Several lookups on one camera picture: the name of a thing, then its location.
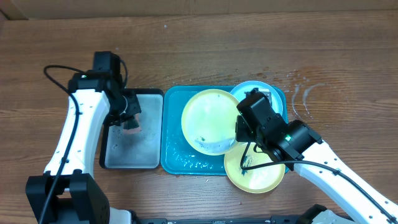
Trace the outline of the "pink and green sponge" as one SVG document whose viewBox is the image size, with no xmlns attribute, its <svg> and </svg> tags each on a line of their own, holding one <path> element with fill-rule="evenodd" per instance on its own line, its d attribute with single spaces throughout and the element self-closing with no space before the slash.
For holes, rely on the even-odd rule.
<svg viewBox="0 0 398 224">
<path fill-rule="evenodd" d="M 142 127 L 139 122 L 139 113 L 135 114 L 133 118 L 123 123 L 124 134 L 136 134 L 142 131 Z"/>
</svg>

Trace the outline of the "yellow plate with blue stain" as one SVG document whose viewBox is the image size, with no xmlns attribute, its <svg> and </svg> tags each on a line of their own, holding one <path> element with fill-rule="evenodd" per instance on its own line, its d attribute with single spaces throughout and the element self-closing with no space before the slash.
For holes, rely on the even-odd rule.
<svg viewBox="0 0 398 224">
<path fill-rule="evenodd" d="M 182 133 L 189 145 L 208 156 L 232 150 L 238 144 L 238 103 L 232 94 L 219 89 L 203 90 L 191 97 L 181 118 Z"/>
</svg>

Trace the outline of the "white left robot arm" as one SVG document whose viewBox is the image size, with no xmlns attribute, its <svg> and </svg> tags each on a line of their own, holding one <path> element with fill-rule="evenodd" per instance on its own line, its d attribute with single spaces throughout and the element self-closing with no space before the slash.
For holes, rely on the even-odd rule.
<svg viewBox="0 0 398 224">
<path fill-rule="evenodd" d="M 135 223 L 129 210 L 113 208 L 93 178 L 101 128 L 140 128 L 137 97 L 118 68 L 75 70 L 67 86 L 68 112 L 44 173 L 28 178 L 25 193 L 39 223 Z"/>
</svg>

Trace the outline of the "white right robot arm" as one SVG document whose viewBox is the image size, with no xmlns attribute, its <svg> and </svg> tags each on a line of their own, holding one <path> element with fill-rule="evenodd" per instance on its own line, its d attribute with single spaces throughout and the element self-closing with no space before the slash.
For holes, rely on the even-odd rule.
<svg viewBox="0 0 398 224">
<path fill-rule="evenodd" d="M 397 223 L 397 204 L 351 170 L 322 137 L 301 120 L 286 123 L 267 96 L 253 89 L 237 105 L 238 141 L 254 143 L 254 151 L 271 161 L 243 170 L 286 165 L 321 189 L 356 223 Z"/>
</svg>

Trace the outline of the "black tray with soapy water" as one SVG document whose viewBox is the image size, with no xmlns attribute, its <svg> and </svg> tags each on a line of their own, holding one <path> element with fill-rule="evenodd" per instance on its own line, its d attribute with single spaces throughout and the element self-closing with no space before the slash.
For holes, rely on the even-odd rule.
<svg viewBox="0 0 398 224">
<path fill-rule="evenodd" d="M 124 125 L 106 125 L 99 164 L 104 169 L 155 169 L 160 163 L 164 92 L 135 89 L 141 106 L 139 128 L 132 133 Z"/>
</svg>

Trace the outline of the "light blue plate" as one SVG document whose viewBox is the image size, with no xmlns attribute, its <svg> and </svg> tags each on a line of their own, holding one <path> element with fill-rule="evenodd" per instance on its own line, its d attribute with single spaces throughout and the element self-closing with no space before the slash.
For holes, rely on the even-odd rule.
<svg viewBox="0 0 398 224">
<path fill-rule="evenodd" d="M 246 81 L 238 84 L 231 90 L 231 94 L 238 100 L 242 101 L 245 99 L 246 94 L 257 88 L 259 91 L 263 92 L 270 101 L 272 109 L 279 114 L 284 112 L 284 104 L 282 102 L 281 96 L 278 94 L 276 89 L 264 82 L 260 81 Z"/>
</svg>

